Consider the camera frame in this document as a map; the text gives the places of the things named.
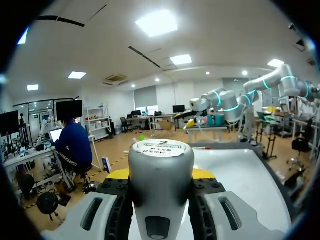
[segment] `robotic arm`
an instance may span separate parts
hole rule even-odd
[[[209,108],[223,108],[226,120],[234,123],[239,121],[246,106],[259,99],[257,91],[271,89],[278,85],[283,86],[285,96],[300,96],[310,102],[320,98],[318,88],[306,81],[297,79],[290,66],[283,64],[265,76],[246,82],[244,84],[246,94],[244,95],[236,97],[236,92],[218,88],[205,93],[200,98],[191,99],[190,107],[193,111],[198,112],[196,118],[202,116]]]

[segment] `teal container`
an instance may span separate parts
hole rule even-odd
[[[213,116],[208,115],[206,118],[208,119],[208,125],[213,126],[214,125],[214,122],[212,121]]]
[[[215,125],[216,126],[225,125],[225,115],[223,114],[215,115]]]

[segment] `ceiling light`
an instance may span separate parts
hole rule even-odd
[[[285,62],[284,61],[280,61],[278,59],[273,59],[271,62],[268,63],[269,66],[275,67],[275,68],[280,67],[282,64],[285,64]]]
[[[28,91],[35,91],[35,90],[39,90],[39,85],[28,85],[26,86]]]
[[[181,65],[181,64],[190,64],[192,63],[191,56],[189,54],[180,55],[170,57],[171,61],[174,65]]]
[[[168,10],[161,10],[135,22],[149,37],[170,33],[178,30],[175,17]]]
[[[68,76],[68,79],[82,79],[86,74],[87,74],[86,72],[73,71],[73,72]]]
[[[29,28],[27,28],[27,29],[25,30],[24,34],[22,35],[22,37],[21,37],[20,40],[18,41],[18,44],[17,44],[17,45],[25,44],[25,43],[26,43],[28,30],[29,30]]]

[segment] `black chair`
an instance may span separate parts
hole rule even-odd
[[[299,153],[297,158],[291,158],[286,161],[286,164],[289,165],[289,171],[291,171],[291,169],[294,166],[297,166],[299,167],[299,172],[301,172],[305,167],[299,160],[299,157],[301,153],[308,153],[311,151],[311,148],[309,147],[309,141],[312,138],[312,132],[313,132],[312,123],[313,123],[313,120],[310,119],[305,128],[305,131],[297,132],[295,134],[296,139],[292,141],[291,147],[293,150],[296,150]]]
[[[122,131],[124,133],[127,133],[128,131],[132,132],[132,129],[129,129],[129,127],[132,126],[132,123],[128,123],[127,119],[125,117],[120,117],[121,120],[121,127],[122,127]]]
[[[36,201],[36,206],[42,214],[49,215],[51,221],[53,221],[51,214],[54,214],[61,223],[64,222],[59,218],[59,214],[56,212],[59,206],[59,199],[53,192],[41,194]]]

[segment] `ceiling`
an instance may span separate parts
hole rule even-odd
[[[164,9],[176,17],[177,31],[149,37],[135,24]],[[318,77],[306,62],[310,56],[293,47],[300,38],[289,30],[290,21],[268,0],[57,0],[42,16],[84,26],[56,20],[36,20],[30,26],[26,44],[17,46],[6,75],[14,98],[76,95],[87,86],[114,88],[102,84],[113,74],[128,77],[129,83],[116,87],[121,91],[132,90],[133,83],[142,88],[200,81],[206,72],[212,79],[240,78],[247,70],[249,78],[257,78],[274,69],[267,66],[272,59],[290,64],[297,77]],[[170,57],[183,54],[190,54],[192,63],[174,66]],[[87,75],[68,79],[72,71]],[[28,92],[27,85],[33,84],[39,90]]]

